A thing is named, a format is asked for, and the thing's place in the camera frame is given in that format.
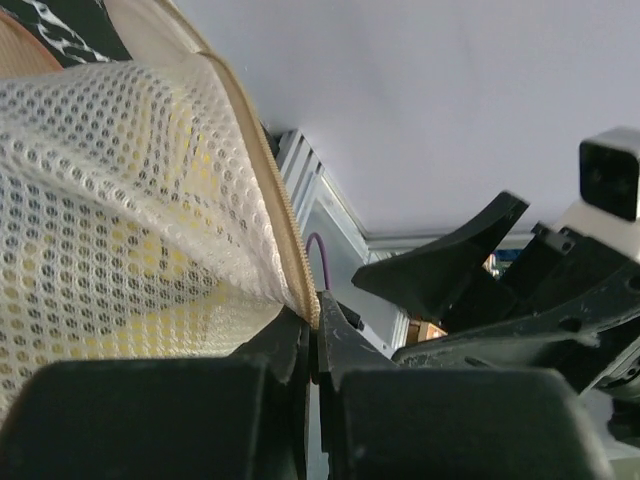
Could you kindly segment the white mesh laundry bag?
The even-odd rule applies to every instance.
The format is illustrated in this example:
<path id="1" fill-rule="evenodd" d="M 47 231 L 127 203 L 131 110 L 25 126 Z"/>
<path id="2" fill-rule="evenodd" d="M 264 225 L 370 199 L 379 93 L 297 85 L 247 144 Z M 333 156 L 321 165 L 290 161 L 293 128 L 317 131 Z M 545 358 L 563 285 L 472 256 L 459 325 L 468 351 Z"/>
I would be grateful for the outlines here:
<path id="1" fill-rule="evenodd" d="M 1 78 L 1 408 L 62 360 L 223 356 L 319 321 L 267 135 L 171 1 L 5 1 L 64 67 Z"/>

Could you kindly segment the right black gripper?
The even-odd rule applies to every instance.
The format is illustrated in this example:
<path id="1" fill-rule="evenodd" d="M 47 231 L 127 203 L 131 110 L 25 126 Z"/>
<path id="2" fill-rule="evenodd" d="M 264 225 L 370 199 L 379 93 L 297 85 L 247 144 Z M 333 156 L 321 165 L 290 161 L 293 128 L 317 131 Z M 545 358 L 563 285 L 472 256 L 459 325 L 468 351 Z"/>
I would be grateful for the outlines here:
<path id="1" fill-rule="evenodd" d="M 483 267 L 527 208 L 503 191 L 455 231 L 356 271 L 357 288 L 446 330 L 518 318 L 403 347 L 393 361 L 412 368 L 551 369 L 579 393 L 633 384 L 639 279 L 613 276 L 638 274 L 635 260 L 569 227 L 537 224 L 500 280 Z"/>

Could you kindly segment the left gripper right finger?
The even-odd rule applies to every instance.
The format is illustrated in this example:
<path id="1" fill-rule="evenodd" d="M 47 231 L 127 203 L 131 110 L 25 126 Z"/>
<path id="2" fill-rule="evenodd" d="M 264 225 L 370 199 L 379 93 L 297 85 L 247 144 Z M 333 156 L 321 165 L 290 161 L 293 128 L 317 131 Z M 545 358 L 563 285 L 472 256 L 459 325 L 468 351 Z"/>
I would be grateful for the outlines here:
<path id="1" fill-rule="evenodd" d="M 328 292 L 317 332 L 322 448 L 333 479 L 610 479 L 578 396 L 545 370 L 412 369 Z"/>

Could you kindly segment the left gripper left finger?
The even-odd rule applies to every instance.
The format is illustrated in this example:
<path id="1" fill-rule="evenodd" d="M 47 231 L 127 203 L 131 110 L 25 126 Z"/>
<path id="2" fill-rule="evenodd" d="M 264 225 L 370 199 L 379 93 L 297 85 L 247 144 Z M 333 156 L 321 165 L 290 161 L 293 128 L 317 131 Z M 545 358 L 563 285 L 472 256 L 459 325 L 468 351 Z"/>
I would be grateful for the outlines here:
<path id="1" fill-rule="evenodd" d="M 57 362 L 1 430 L 5 479 L 302 479 L 309 329 L 284 311 L 226 357 Z"/>

